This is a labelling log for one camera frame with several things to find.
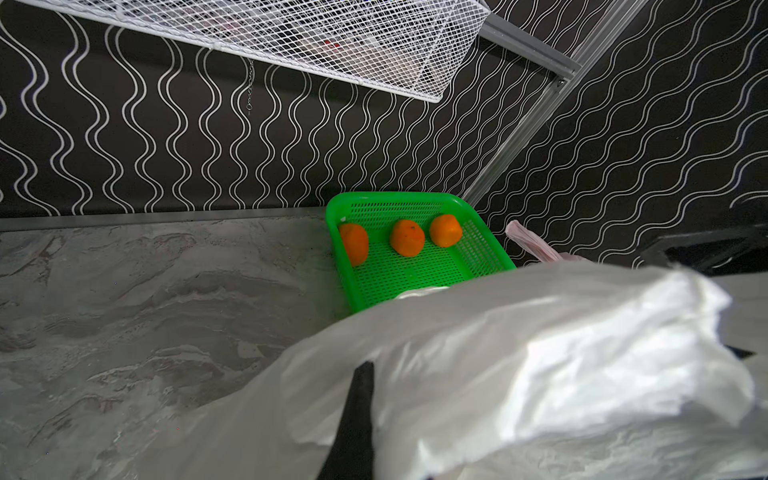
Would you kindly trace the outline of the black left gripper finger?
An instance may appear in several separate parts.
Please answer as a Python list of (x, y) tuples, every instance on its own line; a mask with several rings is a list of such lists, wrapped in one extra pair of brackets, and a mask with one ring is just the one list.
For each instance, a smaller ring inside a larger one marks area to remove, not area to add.
[(371, 480), (374, 477), (371, 421), (374, 386), (374, 364), (366, 361), (353, 373), (335, 440), (317, 480)]

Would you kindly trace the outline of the white plastic bag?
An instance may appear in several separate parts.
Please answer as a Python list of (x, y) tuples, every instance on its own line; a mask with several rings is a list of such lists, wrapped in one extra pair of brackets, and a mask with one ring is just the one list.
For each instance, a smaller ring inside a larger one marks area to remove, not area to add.
[(719, 340), (730, 296), (684, 268), (539, 264), (392, 300), (182, 416), (140, 479), (314, 479), (356, 369), (378, 479), (767, 473), (767, 372)]

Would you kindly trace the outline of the pink plastic bag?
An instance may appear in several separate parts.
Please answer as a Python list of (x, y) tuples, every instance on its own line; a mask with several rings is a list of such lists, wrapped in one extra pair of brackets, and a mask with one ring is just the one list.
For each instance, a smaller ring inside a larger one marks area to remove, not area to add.
[(586, 261), (586, 258), (584, 257), (556, 251), (541, 237), (525, 228), (517, 220), (513, 220), (507, 224), (505, 227), (505, 235), (509, 240), (542, 263)]

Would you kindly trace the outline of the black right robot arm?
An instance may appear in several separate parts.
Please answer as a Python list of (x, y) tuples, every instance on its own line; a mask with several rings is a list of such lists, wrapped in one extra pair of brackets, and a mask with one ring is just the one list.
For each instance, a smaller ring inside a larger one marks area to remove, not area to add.
[(666, 234), (642, 247), (648, 265), (685, 266), (710, 277), (765, 273), (767, 227), (735, 226)]

